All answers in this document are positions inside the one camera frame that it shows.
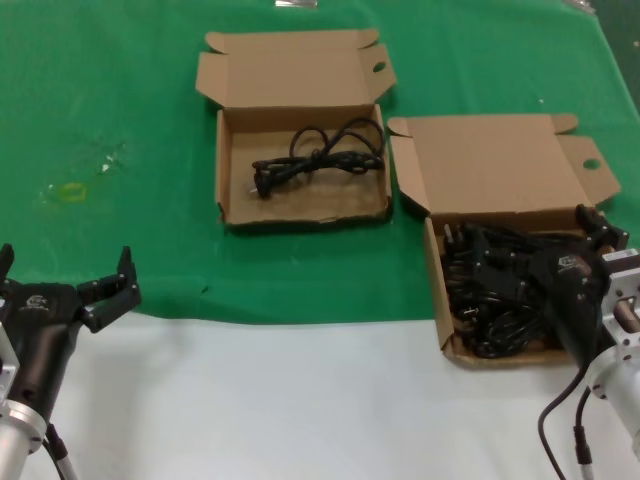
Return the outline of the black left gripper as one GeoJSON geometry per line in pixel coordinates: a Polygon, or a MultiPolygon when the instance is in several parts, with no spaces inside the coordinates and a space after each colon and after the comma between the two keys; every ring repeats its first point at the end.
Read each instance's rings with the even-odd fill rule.
{"type": "Polygon", "coordinates": [[[130,247],[124,246],[113,275],[75,288],[21,284],[8,277],[14,259],[12,245],[5,243],[0,252],[1,323],[19,362],[8,399],[48,420],[75,351],[82,306],[82,323],[100,332],[141,304],[137,271],[130,247]]]}

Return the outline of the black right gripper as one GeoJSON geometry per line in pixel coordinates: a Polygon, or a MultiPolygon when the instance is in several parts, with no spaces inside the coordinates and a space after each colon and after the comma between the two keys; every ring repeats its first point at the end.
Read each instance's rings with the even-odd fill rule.
{"type": "MultiPolygon", "coordinates": [[[[612,225],[596,208],[579,204],[575,218],[590,251],[610,253],[627,247],[629,233],[612,225]]],[[[511,249],[492,248],[486,234],[519,245],[528,236],[506,227],[471,227],[473,281],[505,300],[525,301],[527,282],[517,275],[517,255],[511,249]]],[[[528,272],[541,289],[542,314],[559,343],[577,366],[589,365],[602,343],[602,281],[594,274],[591,258],[569,250],[544,249],[532,256],[528,272]]]]}

